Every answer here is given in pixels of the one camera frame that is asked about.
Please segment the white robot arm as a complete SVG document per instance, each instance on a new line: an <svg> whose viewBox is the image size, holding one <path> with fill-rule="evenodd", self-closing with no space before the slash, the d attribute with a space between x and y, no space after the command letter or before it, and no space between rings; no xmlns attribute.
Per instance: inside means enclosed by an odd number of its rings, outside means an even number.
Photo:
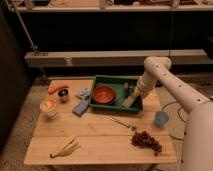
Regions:
<svg viewBox="0 0 213 171"><path fill-rule="evenodd" d="M145 97L156 81L189 114L185 125L181 171L213 171L213 101L173 75L168 57L147 57L134 95Z"/></svg>

